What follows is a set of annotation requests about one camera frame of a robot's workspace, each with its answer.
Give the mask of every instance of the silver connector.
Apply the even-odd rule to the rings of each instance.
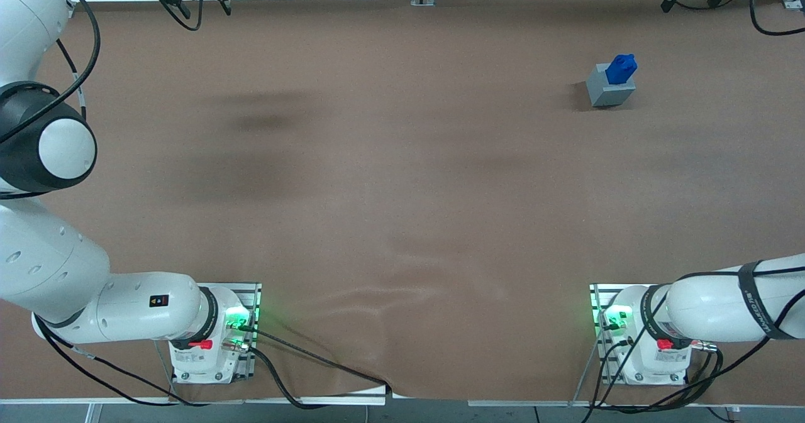
[[[703,342],[701,340],[693,340],[691,342],[691,348],[696,349],[697,351],[704,351],[704,352],[716,352],[718,351],[718,346],[710,342]]]
[[[242,342],[238,340],[224,340],[224,342],[221,343],[221,348],[227,349],[227,351],[236,351],[245,354],[249,352],[251,346],[247,342]]]

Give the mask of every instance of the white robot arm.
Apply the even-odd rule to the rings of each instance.
[[[67,0],[0,0],[0,298],[69,343],[170,340],[187,382],[230,382],[248,348],[237,328],[250,322],[231,290],[170,272],[111,274],[106,252],[36,198],[82,182],[97,156],[64,102],[8,134],[57,97],[34,78],[68,13]]]
[[[803,290],[805,254],[758,261],[625,288],[603,312],[601,326],[609,326],[614,343],[645,332],[633,348],[616,349],[626,383],[682,385],[692,346],[805,338]]]

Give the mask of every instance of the brown tablecloth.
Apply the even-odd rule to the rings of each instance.
[[[768,28],[802,24],[759,3]],[[52,211],[115,272],[262,282],[264,328],[397,393],[567,400],[593,339],[589,283],[805,248],[805,36],[756,33],[743,2],[299,0],[229,18],[210,4],[195,34],[154,5],[98,9],[86,92],[100,156],[89,180],[46,197]],[[64,35],[77,62],[91,41],[78,13]],[[638,88],[592,110],[581,82],[618,53],[635,54]],[[58,51],[40,78],[69,84]],[[0,308],[0,397],[109,395],[26,312]],[[370,386],[263,346],[297,395]],[[165,383],[150,342],[88,349]],[[801,351],[770,344],[704,402],[805,405]],[[278,395],[259,367],[180,389]]]

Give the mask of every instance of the gray block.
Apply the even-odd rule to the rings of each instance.
[[[609,63],[599,63],[587,77],[587,93],[593,107],[620,106],[635,91],[635,80],[629,77],[626,83],[611,84],[606,78]]]

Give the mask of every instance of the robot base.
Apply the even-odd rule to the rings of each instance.
[[[194,346],[176,349],[170,345],[170,362],[175,383],[231,383],[254,374],[254,356],[248,351],[252,334],[238,331],[240,324],[257,325],[259,283],[199,283],[207,286],[218,301],[218,320],[211,349]]]
[[[609,307],[601,314],[604,326],[616,324],[620,329],[604,331],[604,345],[623,340],[636,340],[643,329],[640,305],[645,286],[627,286],[615,296]],[[623,363],[630,346],[615,349],[616,362],[610,361],[610,371],[615,372]],[[659,349],[657,341],[644,332],[638,344],[621,370],[622,380],[627,385],[685,385],[685,375],[691,362],[691,349]]]

